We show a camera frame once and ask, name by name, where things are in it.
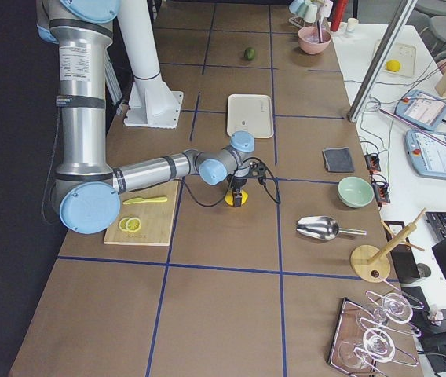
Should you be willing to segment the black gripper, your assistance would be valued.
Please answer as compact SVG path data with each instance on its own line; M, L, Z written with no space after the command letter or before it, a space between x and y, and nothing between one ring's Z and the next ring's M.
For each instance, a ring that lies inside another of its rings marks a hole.
M228 176L229 190L232 192L232 205L241 207L243 203L243 186L247 183L248 175L236 176L230 174Z

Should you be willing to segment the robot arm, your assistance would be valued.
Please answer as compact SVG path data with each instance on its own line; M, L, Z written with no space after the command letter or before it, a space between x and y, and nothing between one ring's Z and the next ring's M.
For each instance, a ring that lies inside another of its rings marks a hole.
M94 234L119 215L124 192L150 188L190 174L207 184L246 176L254 138L235 132L215 153L188 150L124 167L110 167L105 151L107 49L119 26L132 68L126 124L173 129L183 95L163 81L148 4L144 1L39 1L41 39L59 49L63 161L55 172L54 210L75 232Z

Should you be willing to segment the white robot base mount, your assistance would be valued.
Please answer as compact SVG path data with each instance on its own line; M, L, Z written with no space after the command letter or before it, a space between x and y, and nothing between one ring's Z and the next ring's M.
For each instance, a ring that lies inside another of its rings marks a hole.
M163 81L147 2L122 1L118 21L133 73L125 125L176 128L184 94Z

